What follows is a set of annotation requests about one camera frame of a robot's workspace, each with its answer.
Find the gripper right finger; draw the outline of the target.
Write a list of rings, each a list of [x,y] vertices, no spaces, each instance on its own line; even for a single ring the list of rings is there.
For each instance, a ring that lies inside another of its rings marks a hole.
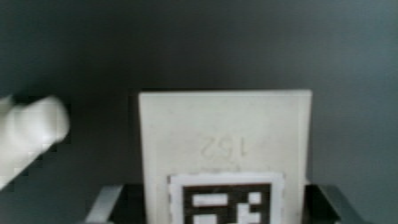
[[[337,215],[333,224],[370,224],[362,219],[338,188],[331,185],[321,185],[319,189]]]

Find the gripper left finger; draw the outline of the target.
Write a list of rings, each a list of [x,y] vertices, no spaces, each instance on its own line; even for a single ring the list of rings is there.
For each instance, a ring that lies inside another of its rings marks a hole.
[[[111,224],[107,222],[107,218],[113,211],[120,192],[122,192],[120,185],[107,185],[100,188],[92,208],[84,217],[86,224]]]

